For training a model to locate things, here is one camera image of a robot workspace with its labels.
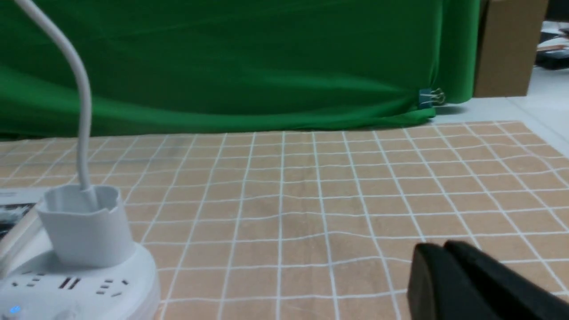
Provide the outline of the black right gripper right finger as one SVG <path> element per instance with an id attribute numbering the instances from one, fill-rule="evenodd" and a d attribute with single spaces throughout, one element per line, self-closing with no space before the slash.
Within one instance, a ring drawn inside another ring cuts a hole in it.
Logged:
<path id="1" fill-rule="evenodd" d="M 444 248 L 459 263 L 486 304 L 502 320 L 567 320 L 568 302 L 542 289 L 464 241 Z"/>

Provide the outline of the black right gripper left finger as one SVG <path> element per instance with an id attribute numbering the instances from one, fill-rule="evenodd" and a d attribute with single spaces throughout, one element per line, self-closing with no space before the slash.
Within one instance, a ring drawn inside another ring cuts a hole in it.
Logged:
<path id="1" fill-rule="evenodd" d="M 499 320 L 458 262 L 441 246 L 416 244 L 407 304 L 412 320 Z"/>

